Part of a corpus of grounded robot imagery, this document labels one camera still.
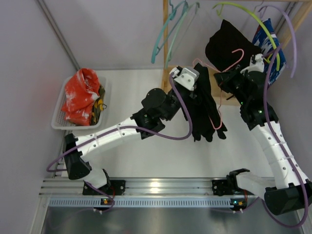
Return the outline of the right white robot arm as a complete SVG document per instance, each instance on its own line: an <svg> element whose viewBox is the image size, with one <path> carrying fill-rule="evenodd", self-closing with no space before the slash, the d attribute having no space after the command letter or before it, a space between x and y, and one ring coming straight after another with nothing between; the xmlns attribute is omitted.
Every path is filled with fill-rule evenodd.
<svg viewBox="0 0 312 234"><path fill-rule="evenodd" d="M273 173L273 180L248 169L231 171L227 180L235 191L246 190L261 198L273 215L304 209L312 203L312 182L301 170L281 132L274 109L263 100L266 75L240 71L216 73L218 87L240 102L240 114L258 141Z"/></svg>

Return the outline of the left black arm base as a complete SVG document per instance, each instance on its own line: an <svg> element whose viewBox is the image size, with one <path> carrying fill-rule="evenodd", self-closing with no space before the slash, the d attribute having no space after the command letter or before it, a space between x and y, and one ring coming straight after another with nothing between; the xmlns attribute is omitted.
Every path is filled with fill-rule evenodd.
<svg viewBox="0 0 312 234"><path fill-rule="evenodd" d="M104 192L105 194L112 196L112 195L123 195L126 188L126 181L125 180L110 180L110 185L105 185L101 188L98 188L99 191ZM102 195L98 191L92 189L89 185L84 182L83 186L83 195Z"/></svg>

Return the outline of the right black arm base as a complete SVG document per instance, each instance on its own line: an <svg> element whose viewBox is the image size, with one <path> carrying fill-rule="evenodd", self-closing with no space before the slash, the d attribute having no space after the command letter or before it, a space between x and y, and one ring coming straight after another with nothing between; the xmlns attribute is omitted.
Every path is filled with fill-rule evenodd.
<svg viewBox="0 0 312 234"><path fill-rule="evenodd" d="M224 195L254 195L249 191L245 191L241 188L235 187L226 179L213 179L212 180L212 191L213 195L224 196Z"/></svg>

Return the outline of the camouflage trousers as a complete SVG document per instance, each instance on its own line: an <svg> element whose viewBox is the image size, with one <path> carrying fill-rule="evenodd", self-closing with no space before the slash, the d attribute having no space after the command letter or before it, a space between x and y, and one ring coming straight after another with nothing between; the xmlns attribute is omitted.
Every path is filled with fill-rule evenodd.
<svg viewBox="0 0 312 234"><path fill-rule="evenodd" d="M103 101L106 91L102 85L100 85L98 92L100 96L94 102L94 105L92 107L92 115L91 115L91 121L90 121L91 126L96 125L99 122L101 112L107 108L107 105Z"/></svg>

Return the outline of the mint green hanger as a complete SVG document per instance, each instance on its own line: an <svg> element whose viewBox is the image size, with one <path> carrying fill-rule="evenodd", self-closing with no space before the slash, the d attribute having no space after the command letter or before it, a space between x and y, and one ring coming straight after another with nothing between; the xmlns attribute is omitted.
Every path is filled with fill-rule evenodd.
<svg viewBox="0 0 312 234"><path fill-rule="evenodd" d="M174 32L174 35L171 40L171 44L168 48L168 51L165 52L165 59L164 59L164 69L167 69L169 67L169 63L173 59L175 53L178 51L178 48L189 30L192 22L194 21L199 9L200 9L200 3L198 1L195 1L194 3L189 4L186 0L182 1L182 12L179 20L177 23L173 26L172 30L168 33L169 36L172 32Z"/></svg>

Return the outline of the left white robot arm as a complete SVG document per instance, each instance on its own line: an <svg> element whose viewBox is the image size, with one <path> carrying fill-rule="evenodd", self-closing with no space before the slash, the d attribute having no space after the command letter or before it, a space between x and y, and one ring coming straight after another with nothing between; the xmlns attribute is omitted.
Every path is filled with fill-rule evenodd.
<svg viewBox="0 0 312 234"><path fill-rule="evenodd" d="M193 127L190 114L184 101L193 94L195 83L182 84L174 82L169 93L160 88L151 89L142 100L142 109L117 125L84 136L68 134L65 137L66 155L64 156L66 172L70 180L83 179L94 188L107 188L110 184L107 172L92 162L100 153L133 140L144 140L159 136L170 140L187 139L191 133L182 137L161 134L165 128L163 121L170 121L179 109L183 109Z"/></svg>

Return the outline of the pink hanger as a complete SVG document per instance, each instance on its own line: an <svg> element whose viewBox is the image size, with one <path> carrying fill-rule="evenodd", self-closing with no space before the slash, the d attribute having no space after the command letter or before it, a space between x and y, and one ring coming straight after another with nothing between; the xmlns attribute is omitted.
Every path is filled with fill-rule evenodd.
<svg viewBox="0 0 312 234"><path fill-rule="evenodd" d="M225 70L223 70L222 72L227 72L227 71L229 71L231 68L233 68L235 65L237 65L237 64L244 58L245 52L244 52L243 49L239 48L239 49L233 50L233 51L232 51L232 54L234 54L234 53L236 53L236 52L241 52L240 58L239 58L236 62L234 62L232 65L230 65L228 68L226 68ZM211 68L211 69L214 70L215 72L221 73L221 71L219 71L219 70L217 70L216 68L214 68L214 67L208 65L207 63L204 63L204 62L203 62L202 60L200 60L199 58L195 58L195 59L193 60L193 62L192 62L192 65L193 65L193 66L195 66L195 62L196 62L196 61L198 61L201 65L205 65L206 67ZM223 123L222 114L221 114L221 111L220 111L220 108L221 108L221 106L222 106L222 90L221 90L221 88L220 88L220 95L219 95L219 100L218 100L218 101L219 101L219 102L218 102L218 103L219 103L219 106L218 106L218 108L217 108L217 111L218 111L218 115L219 115L219 117L220 117L220 125L219 125L218 127L215 127L215 125L214 125L212 119L209 117L209 120L210 120L210 122L211 122L212 127L213 127L214 130L219 130L219 129L222 127L222 123Z"/></svg>

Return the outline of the red white trousers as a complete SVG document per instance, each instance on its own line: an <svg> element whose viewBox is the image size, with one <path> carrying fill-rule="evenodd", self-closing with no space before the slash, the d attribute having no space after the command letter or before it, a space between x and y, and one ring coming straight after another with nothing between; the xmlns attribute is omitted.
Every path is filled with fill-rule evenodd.
<svg viewBox="0 0 312 234"><path fill-rule="evenodd" d="M92 108L100 97L100 82L94 70L82 68L78 70L65 84L65 103L61 110L64 119L81 126L89 126Z"/></svg>

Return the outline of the teal plastic hanger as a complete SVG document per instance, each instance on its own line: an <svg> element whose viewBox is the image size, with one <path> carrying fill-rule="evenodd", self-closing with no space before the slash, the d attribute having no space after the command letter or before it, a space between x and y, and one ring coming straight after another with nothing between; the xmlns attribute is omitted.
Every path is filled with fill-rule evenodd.
<svg viewBox="0 0 312 234"><path fill-rule="evenodd" d="M171 0L163 0L162 1L162 16L163 16L163 26L156 38L154 43L154 47L152 49L151 55L151 63L154 64L156 61L157 55L161 52L161 50L165 51L168 47L168 39L169 39L169 32L172 30L168 29L168 26L171 21L176 19L175 24L179 20L181 16L181 12L183 9L182 0L174 5Z"/></svg>

